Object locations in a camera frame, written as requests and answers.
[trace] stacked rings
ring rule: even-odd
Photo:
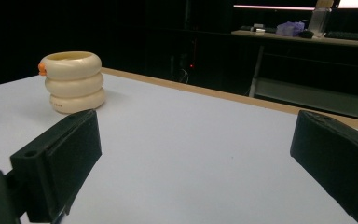
[[[105,101],[102,63],[97,55],[85,51],[50,54],[38,67],[39,74],[47,76],[50,103],[58,112],[97,108]]]

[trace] wooden table edge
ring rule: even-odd
[[[242,96],[242,95],[238,95],[238,94],[233,94],[233,93],[229,93],[229,92],[224,92],[224,91],[215,91],[215,90],[211,90],[211,89],[206,89],[206,88],[202,88],[202,87],[192,86],[192,85],[188,85],[188,84],[183,84],[183,83],[169,81],[169,80],[155,78],[155,77],[147,77],[147,76],[143,76],[143,75],[133,74],[133,73],[124,72],[124,71],[106,68],[106,67],[103,67],[101,69],[101,72],[104,74],[107,74],[107,75],[113,75],[113,76],[117,76],[117,77],[125,77],[125,78],[129,78],[129,79],[137,80],[137,81],[143,81],[143,82],[150,83],[150,84],[155,84],[155,85],[159,85],[159,86],[163,86],[163,87],[176,89],[179,91],[189,91],[189,92],[193,92],[193,93],[197,93],[197,94],[208,95],[208,96],[225,99],[225,100],[230,100],[230,101],[234,101],[234,102],[238,102],[238,103],[260,106],[260,107],[273,109],[273,110],[277,110],[277,111],[281,111],[281,112],[285,112],[285,113],[289,113],[289,114],[298,114],[298,111],[300,111],[300,110],[314,111],[314,112],[317,112],[320,114],[327,115],[331,118],[337,119],[337,120],[351,126],[352,128],[358,129],[358,119],[328,114],[328,113],[305,109],[305,108],[292,106],[292,105],[278,104],[278,103],[274,103],[274,102],[270,102],[270,101],[255,99],[255,98]]]

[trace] table edge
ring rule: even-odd
[[[112,76],[117,76],[117,77],[129,78],[129,79],[133,79],[133,80],[137,80],[137,81],[143,81],[145,83],[168,87],[168,88],[176,89],[179,91],[189,91],[189,92],[193,92],[193,93],[197,93],[197,94],[212,96],[212,97],[225,99],[225,100],[229,100],[229,101],[234,101],[234,102],[238,102],[238,103],[243,103],[243,104],[247,104],[247,105],[255,105],[255,106],[273,109],[273,110],[277,110],[277,111],[281,111],[281,112],[285,112],[285,113],[289,113],[289,114],[297,115],[300,110],[313,111],[313,112],[324,114],[331,118],[337,119],[337,120],[351,126],[352,128],[358,129],[358,119],[324,113],[324,112],[301,108],[301,107],[292,106],[292,105],[278,104],[278,103],[274,103],[274,102],[270,102],[270,101],[251,98],[248,96],[242,96],[242,95],[224,92],[224,91],[211,90],[211,89],[207,89],[207,88],[192,86],[192,85],[169,81],[169,80],[160,79],[160,78],[156,78],[156,77],[148,77],[148,76],[144,76],[144,75],[120,71],[120,70],[112,69],[112,68],[102,67],[101,73],[107,74],[107,75],[112,75]]]
[[[313,43],[313,44],[338,45],[338,46],[348,46],[348,47],[358,48],[358,40],[335,39],[335,38],[325,38],[325,37],[307,39],[298,36],[275,35],[270,33],[258,34],[257,32],[243,31],[243,30],[232,31],[231,34],[238,35],[238,36],[250,36],[250,37],[259,37],[259,38],[266,38],[266,39],[295,41],[295,42]]]

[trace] white table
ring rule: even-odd
[[[295,114],[104,79],[103,155],[62,223],[356,223],[290,157]],[[65,117],[44,81],[0,85],[4,173],[10,155]]]

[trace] light strip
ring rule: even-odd
[[[257,8],[257,9],[280,9],[280,10],[305,10],[313,11],[315,7],[262,7],[262,6],[244,6],[244,5],[234,5],[238,8]]]

